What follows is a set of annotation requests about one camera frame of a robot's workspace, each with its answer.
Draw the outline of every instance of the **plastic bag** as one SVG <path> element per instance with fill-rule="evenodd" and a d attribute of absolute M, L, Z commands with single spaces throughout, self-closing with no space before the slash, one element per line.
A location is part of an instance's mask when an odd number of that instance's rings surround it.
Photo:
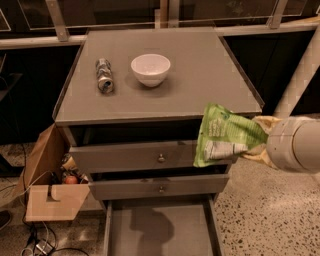
<path fill-rule="evenodd" d="M 268 135 L 259 124 L 218 104 L 208 104 L 202 119 L 195 167 L 213 165 L 266 144 Z"/>

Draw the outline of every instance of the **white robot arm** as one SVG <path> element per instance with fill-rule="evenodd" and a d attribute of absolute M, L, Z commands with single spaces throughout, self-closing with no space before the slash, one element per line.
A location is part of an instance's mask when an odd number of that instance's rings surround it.
<path fill-rule="evenodd" d="M 320 171 L 320 120 L 289 117 L 269 134 L 267 153 L 282 170 Z"/>

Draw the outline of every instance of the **drawer front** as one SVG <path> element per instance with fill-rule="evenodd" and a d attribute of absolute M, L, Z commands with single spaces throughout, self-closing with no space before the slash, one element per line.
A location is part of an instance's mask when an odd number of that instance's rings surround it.
<path fill-rule="evenodd" d="M 72 147 L 85 173 L 181 168 L 193 165 L 196 141 L 169 141 Z"/>
<path fill-rule="evenodd" d="M 90 182 L 97 200 L 163 197 L 222 192 L 228 174 Z"/>

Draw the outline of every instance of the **orange object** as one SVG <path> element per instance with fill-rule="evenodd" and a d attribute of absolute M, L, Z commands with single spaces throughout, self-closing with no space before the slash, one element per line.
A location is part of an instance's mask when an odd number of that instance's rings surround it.
<path fill-rule="evenodd" d="M 69 175 L 65 179 L 66 184 L 78 184 L 78 178 L 76 176 Z"/>

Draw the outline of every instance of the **drawer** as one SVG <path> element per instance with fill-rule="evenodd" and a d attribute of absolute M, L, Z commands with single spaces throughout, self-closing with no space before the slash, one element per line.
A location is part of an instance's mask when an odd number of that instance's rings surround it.
<path fill-rule="evenodd" d="M 103 180 L 89 183 L 97 200 L 167 197 L 222 192 L 229 174 L 141 179 Z"/>
<path fill-rule="evenodd" d="M 224 256 L 211 195 L 104 201 L 106 256 Z"/>
<path fill-rule="evenodd" d="M 150 170 L 193 166 L 196 141 L 165 141 L 72 147 L 85 173 Z"/>

